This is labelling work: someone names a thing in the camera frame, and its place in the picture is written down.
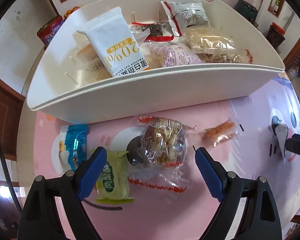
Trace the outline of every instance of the white plastic bin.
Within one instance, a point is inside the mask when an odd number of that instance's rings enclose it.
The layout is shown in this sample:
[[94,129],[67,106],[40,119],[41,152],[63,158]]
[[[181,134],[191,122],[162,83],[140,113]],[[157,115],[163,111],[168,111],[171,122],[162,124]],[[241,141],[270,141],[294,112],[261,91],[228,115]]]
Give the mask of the white plastic bin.
[[161,0],[102,0],[75,11],[45,51],[31,82],[27,104],[72,123],[94,123],[182,106],[247,96],[285,69],[264,36],[231,7],[215,0],[164,0],[201,2],[213,27],[235,40],[239,51],[248,49],[249,64],[199,64],[133,73],[81,86],[75,45],[85,36],[75,31],[94,17],[120,6],[128,23],[167,20]]

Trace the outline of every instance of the clear plastic bag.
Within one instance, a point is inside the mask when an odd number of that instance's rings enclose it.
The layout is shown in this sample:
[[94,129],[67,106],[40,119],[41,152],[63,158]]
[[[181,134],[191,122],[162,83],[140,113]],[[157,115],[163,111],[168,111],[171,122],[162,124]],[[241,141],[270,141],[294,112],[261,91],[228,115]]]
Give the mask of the clear plastic bag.
[[180,3],[161,1],[167,15],[173,35],[179,37],[188,26],[204,24],[210,26],[202,3]]
[[140,51],[145,57],[146,61],[148,62],[149,69],[162,67],[162,64],[160,63],[158,56],[156,56],[155,54],[149,51],[149,44],[147,44],[147,42],[144,42],[140,45]]
[[236,51],[233,39],[220,31],[205,25],[191,26],[185,29],[184,35],[195,53],[227,54]]
[[177,42],[149,42],[145,44],[156,55],[162,67],[202,64],[187,46]]
[[150,29],[147,28],[145,30],[133,30],[131,29],[131,33],[133,34],[136,42],[139,46],[147,39],[147,37],[150,35]]
[[243,57],[237,54],[199,54],[205,63],[244,63]]
[[186,131],[191,127],[157,116],[138,116],[138,120],[145,130],[140,136],[141,147],[132,153],[129,182],[184,192],[190,185],[184,164],[188,148]]
[[146,23],[133,22],[131,24],[131,31],[145,32],[149,30],[150,33],[146,37],[147,41],[171,41],[173,40],[174,37],[173,35],[171,36],[171,34],[167,31],[168,27],[169,27],[168,23],[146,24]]
[[239,134],[238,125],[229,118],[214,128],[206,129],[202,135],[202,141],[204,147],[216,147],[218,144],[236,139]]
[[77,66],[82,71],[81,85],[112,77],[90,43],[77,53],[77,59]]

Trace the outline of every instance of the red canister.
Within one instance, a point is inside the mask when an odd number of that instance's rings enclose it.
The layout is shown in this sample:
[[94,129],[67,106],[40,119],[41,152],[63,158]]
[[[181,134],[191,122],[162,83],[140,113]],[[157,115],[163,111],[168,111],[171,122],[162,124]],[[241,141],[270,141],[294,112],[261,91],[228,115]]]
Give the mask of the red canister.
[[44,26],[37,32],[37,36],[41,39],[46,47],[49,45],[63,22],[62,16],[56,16],[44,24]]

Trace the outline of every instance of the pink tablecloth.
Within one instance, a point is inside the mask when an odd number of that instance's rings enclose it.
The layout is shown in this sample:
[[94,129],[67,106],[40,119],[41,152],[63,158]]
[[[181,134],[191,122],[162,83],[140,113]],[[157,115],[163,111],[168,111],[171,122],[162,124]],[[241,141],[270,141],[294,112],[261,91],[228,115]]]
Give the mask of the pink tablecloth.
[[[288,125],[289,136],[300,134],[300,106],[290,81],[278,76],[249,97],[168,110],[163,115],[196,125],[198,131],[236,117],[244,128],[242,136],[210,150],[210,154],[226,170],[234,171],[240,177],[256,179],[265,176],[278,206],[282,228],[289,222],[296,206],[300,205],[300,156],[288,152],[288,162],[284,164],[278,147],[274,152],[277,143],[271,121],[276,116]],[[34,140],[36,175],[53,178],[62,174],[58,134],[64,124],[67,123],[37,113]],[[92,124],[87,137],[88,153],[91,154],[97,146],[125,150],[140,132],[141,128],[133,117]],[[198,133],[189,136],[189,144],[196,148],[202,146]],[[191,147],[188,163],[193,186],[184,193],[131,185],[130,195],[135,201],[124,204],[122,211],[98,210],[84,203],[101,237],[104,240],[198,239],[212,219],[218,201],[210,196],[195,165]],[[94,202],[96,197],[97,192],[93,190],[88,200]],[[65,232],[74,239],[58,202]]]

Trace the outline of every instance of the packaged pastry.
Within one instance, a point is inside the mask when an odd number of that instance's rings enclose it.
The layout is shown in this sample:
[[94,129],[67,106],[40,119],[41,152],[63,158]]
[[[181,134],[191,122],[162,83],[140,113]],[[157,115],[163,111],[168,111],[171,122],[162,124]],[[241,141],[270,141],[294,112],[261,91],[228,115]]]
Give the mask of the packaged pastry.
[[149,42],[146,44],[162,67],[202,64],[199,57],[187,46],[177,42]]
[[61,126],[59,158],[63,172],[76,170],[86,160],[87,132],[87,124]]
[[185,127],[182,123],[162,117],[139,116],[146,125],[140,136],[139,154],[147,165],[174,167],[183,164],[187,152]]
[[159,61],[158,56],[149,51],[149,43],[144,42],[140,45],[140,51],[144,55],[146,61],[148,62],[149,69],[161,68],[162,64]]
[[111,77],[94,48],[88,44],[77,53],[78,67],[82,70],[82,85],[88,85]]
[[202,3],[180,3],[161,1],[167,15],[173,35],[178,37],[182,31],[192,25],[210,26],[208,16]]
[[130,152],[129,182],[157,190],[184,192],[191,185],[187,156],[187,130],[193,128],[154,114],[138,116],[145,126],[140,147]]
[[101,14],[76,30],[87,36],[112,77],[149,68],[120,7]]
[[125,156],[127,153],[107,151],[107,162],[96,182],[98,203],[119,204],[134,201],[129,198],[128,160]]
[[227,54],[236,51],[233,39],[226,37],[215,28],[196,25],[185,29],[184,35],[195,53]]
[[216,147],[218,144],[236,139],[239,129],[235,122],[230,118],[214,128],[206,129],[202,135],[202,141],[205,147]]

